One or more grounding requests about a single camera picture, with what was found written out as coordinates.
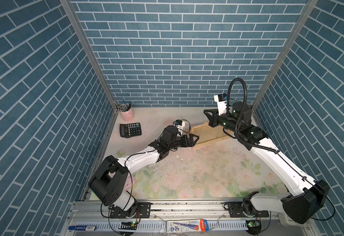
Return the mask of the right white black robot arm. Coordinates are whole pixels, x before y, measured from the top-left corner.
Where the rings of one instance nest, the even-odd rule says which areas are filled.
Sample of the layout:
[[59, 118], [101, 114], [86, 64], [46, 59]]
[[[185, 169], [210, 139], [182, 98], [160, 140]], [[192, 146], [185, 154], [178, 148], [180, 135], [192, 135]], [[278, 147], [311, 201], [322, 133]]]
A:
[[328, 201], [330, 187], [326, 181], [317, 181], [296, 166], [284, 155], [259, 127], [251, 123], [251, 109], [236, 102], [232, 110], [207, 109], [204, 114], [209, 126], [221, 126], [226, 135], [238, 140], [247, 150], [259, 157], [284, 183], [285, 194], [271, 195], [254, 191], [244, 197], [243, 209], [246, 215], [260, 211], [273, 211], [288, 216], [297, 224], [312, 219]]

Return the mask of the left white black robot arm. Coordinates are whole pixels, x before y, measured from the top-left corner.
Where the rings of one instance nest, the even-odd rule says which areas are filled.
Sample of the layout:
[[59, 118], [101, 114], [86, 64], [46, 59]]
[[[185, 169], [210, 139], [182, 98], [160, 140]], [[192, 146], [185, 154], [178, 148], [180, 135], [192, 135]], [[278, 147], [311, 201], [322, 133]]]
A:
[[132, 216], [138, 202], [132, 195], [133, 190], [125, 190], [126, 181], [130, 180], [132, 186], [134, 172], [163, 160], [171, 151], [194, 147], [198, 140], [198, 135], [184, 134], [181, 124], [169, 125], [143, 151], [121, 158], [107, 156], [89, 180], [88, 187], [104, 206], [115, 206]]

